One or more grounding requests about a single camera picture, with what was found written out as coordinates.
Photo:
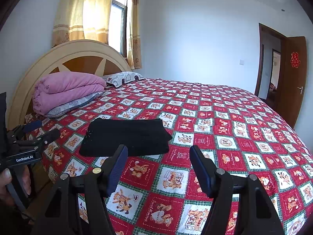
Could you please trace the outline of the person's left hand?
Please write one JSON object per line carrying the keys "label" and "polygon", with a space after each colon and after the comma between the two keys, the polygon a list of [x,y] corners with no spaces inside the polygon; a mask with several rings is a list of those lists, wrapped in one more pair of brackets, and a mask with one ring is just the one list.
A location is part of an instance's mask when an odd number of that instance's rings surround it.
{"label": "person's left hand", "polygon": [[[1,201],[3,201],[6,205],[8,206],[14,206],[15,201],[12,198],[11,194],[7,190],[7,185],[11,183],[12,181],[12,175],[11,172],[8,168],[3,170],[1,173],[1,178],[0,178],[0,194],[1,194]],[[30,179],[30,172],[27,166],[24,166],[23,168],[23,174],[22,174],[22,185],[24,187],[25,192],[27,195],[31,194],[31,179]]]}

